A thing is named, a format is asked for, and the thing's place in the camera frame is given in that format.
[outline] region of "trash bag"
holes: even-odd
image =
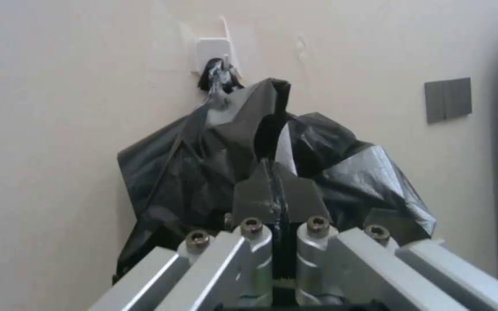
[[[137,222],[118,258],[116,279],[155,246],[175,250],[191,230],[224,230],[236,185],[265,162],[279,165],[273,171],[290,183],[308,179],[300,184],[316,191],[340,230],[380,224],[399,244],[431,236],[435,218],[385,150],[321,114],[287,113],[287,81],[217,88],[224,71],[220,61],[207,67],[211,91],[202,106],[119,152]],[[275,215],[291,221],[289,213]],[[284,228],[273,228],[273,236]]]

